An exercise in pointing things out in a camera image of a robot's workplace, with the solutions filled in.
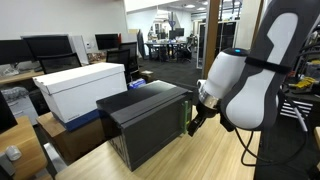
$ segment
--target wire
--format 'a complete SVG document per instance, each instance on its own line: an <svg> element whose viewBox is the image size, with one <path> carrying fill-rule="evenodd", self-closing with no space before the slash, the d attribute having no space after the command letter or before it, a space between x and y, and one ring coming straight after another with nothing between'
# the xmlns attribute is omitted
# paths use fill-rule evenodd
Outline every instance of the wire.
<svg viewBox="0 0 320 180"><path fill-rule="evenodd" d="M304 55L309 55L309 54L320 54L320 51L304 52L304 53L298 54L297 57L304 56Z"/></svg>
<svg viewBox="0 0 320 180"><path fill-rule="evenodd" d="M250 143L251 143L251 140L252 140L252 136L250 137L247 145L245 145L241 139L241 136L238 132L238 130L236 129L235 130L236 133L237 133L237 136L242 144L242 146L244 147L244 151L242 153L242 156L241 156L241 163L245 166L249 166L249 167L259 167L259 166L273 166L273 165L279 165L279 164L286 164L290 161L292 161L293 159L295 159L297 157L297 155L299 155L302 150L305 148L306 144L307 144L307 139L308 139L308 133L307 132L304 132L304 135L305 135L305 138L304 138L304 142L303 144L300 146L300 148L293 154L291 155L289 158L287 159L284 159L284 160L281 160L281 161L273 161L273 160L266 160L266 159L263 159L257 155L255 155L250 149L249 149L249 146L250 146ZM255 157L256 159L260 160L260 161L263 161L265 164L248 164L248 163L245 163L244 162L244 157L245 157L245 154L246 153L249 153L251 154L253 157Z"/></svg>
<svg viewBox="0 0 320 180"><path fill-rule="evenodd" d="M280 92L280 95L281 95L281 96L285 96L282 91L279 91L279 92ZM307 118L307 116L304 114L304 112L303 112L297 105L295 105L295 103L294 103L289 97L286 97L286 99L287 99L287 102L288 102L293 108L296 108L296 109L298 110L298 112L302 115L303 119L304 119L305 121L309 122L309 121L308 121L308 118ZM241 138L241 136L240 136L240 134L239 134L239 132L238 132L238 130L237 130L237 128L235 128L237 137L238 137L241 145L242 145L243 148L244 148L244 151L243 151L242 156L241 156L241 163L242 163L243 165L249 166L249 167L259 167L259 166L272 166L272 165L286 164L286 163L292 161L293 159L295 159L295 158L302 152L302 150L305 148L305 146L306 146L306 144L307 144L307 141L308 141L308 131L307 131L307 129L305 129L305 127L306 127L306 122L305 122L305 121L300 120L300 125L301 125L301 128L302 128L303 132L304 132L304 142L303 142L302 145L298 148L298 150L297 150L294 154L292 154L289 158L284 159L284 160L280 160L280 161L267 160L267 159L261 158L261 157L257 156L256 154L254 154L254 153L249 149L249 146L250 146L250 144L251 144L254 131L251 131L251 135L250 135L250 138L249 138L249 140L248 140L248 143L247 143L247 145L245 145L244 142L243 142L243 140L242 140L242 138ZM249 153L250 155L252 155L252 156L255 157L256 159L264 162L264 164L248 164L248 163L245 163L245 162L244 162L244 157L245 157L246 153Z"/></svg>
<svg viewBox="0 0 320 180"><path fill-rule="evenodd" d="M318 46L318 45L320 45L320 42L317 42L317 43L314 43L314 44L307 45L307 46L305 46L305 47L301 48L301 49L300 49L300 52L301 52L301 51L303 51L303 50L306 50L306 49L313 48L313 47Z"/></svg>

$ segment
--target cardboard box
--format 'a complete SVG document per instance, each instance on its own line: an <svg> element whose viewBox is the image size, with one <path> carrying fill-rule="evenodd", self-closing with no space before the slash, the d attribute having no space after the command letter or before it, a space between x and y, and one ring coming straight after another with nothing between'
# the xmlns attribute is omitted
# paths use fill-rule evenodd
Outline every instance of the cardboard box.
<svg viewBox="0 0 320 180"><path fill-rule="evenodd" d="M99 117L96 101L127 90L122 64L98 63L33 78L53 116L72 131Z"/></svg>
<svg viewBox="0 0 320 180"><path fill-rule="evenodd" d="M105 142L100 119L68 132L52 115L46 113L37 118L49 142L63 160L70 164Z"/></svg>

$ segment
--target white box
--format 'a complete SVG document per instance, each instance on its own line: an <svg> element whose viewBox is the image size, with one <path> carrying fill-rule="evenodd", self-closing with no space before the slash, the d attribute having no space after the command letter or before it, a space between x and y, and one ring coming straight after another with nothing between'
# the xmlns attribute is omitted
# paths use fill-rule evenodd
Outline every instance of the white box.
<svg viewBox="0 0 320 180"><path fill-rule="evenodd" d="M33 78L68 131L99 117L96 101L127 90L122 64L98 63Z"/></svg>

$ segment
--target wooden table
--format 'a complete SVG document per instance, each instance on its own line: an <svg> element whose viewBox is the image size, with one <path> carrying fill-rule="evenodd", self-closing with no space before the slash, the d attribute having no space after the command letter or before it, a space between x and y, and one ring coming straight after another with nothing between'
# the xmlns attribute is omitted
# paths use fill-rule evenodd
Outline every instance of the wooden table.
<svg viewBox="0 0 320 180"><path fill-rule="evenodd" d="M314 129L314 135L316 136L316 141L320 149L320 127Z"/></svg>
<svg viewBox="0 0 320 180"><path fill-rule="evenodd" d="M31 79L33 77L41 76L43 74L44 74L43 71L34 72L33 70L31 70L30 72L17 74L14 76L1 76L0 77L0 85Z"/></svg>
<svg viewBox="0 0 320 180"><path fill-rule="evenodd" d="M0 152L15 145L21 151L21 158L13 162L14 179L29 179L46 168L47 159L27 116L17 118L18 125L0 134Z"/></svg>
<svg viewBox="0 0 320 180"><path fill-rule="evenodd" d="M95 61L90 61L90 64L98 64L98 63L102 63L102 62L106 62L106 59L99 59L99 60L95 60Z"/></svg>
<svg viewBox="0 0 320 180"><path fill-rule="evenodd" d="M250 132L240 133L247 142ZM250 146L254 153L259 139L260 133L255 133ZM181 135L134 172L106 142L58 173L56 179L253 179L255 169L241 164L242 152L235 132L228 133L217 115L194 137ZM245 161L255 163L256 159L246 156Z"/></svg>

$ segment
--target wall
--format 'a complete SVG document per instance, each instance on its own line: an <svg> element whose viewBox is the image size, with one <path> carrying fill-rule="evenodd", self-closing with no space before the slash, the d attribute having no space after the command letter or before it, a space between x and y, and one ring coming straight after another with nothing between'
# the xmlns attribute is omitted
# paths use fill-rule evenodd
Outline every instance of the wall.
<svg viewBox="0 0 320 180"><path fill-rule="evenodd" d="M175 28L184 28L184 38L181 40L186 40L186 37L189 37L193 31L193 23L191 21L191 13L186 11L177 11L173 10L176 15L177 23Z"/></svg>
<svg viewBox="0 0 320 180"><path fill-rule="evenodd" d="M1 0L0 39L21 35L82 35L94 44L95 33L127 33L123 0Z"/></svg>
<svg viewBox="0 0 320 180"><path fill-rule="evenodd" d="M153 25L156 15L156 7L133 13L129 12L127 14L128 29L141 29L143 33L143 40L147 41L150 27ZM149 54L147 46L145 46L145 52L147 55Z"/></svg>
<svg viewBox="0 0 320 180"><path fill-rule="evenodd" d="M260 0L243 0L235 47L250 49Z"/></svg>
<svg viewBox="0 0 320 180"><path fill-rule="evenodd" d="M144 8L155 7L178 0L125 0L127 12L141 10Z"/></svg>

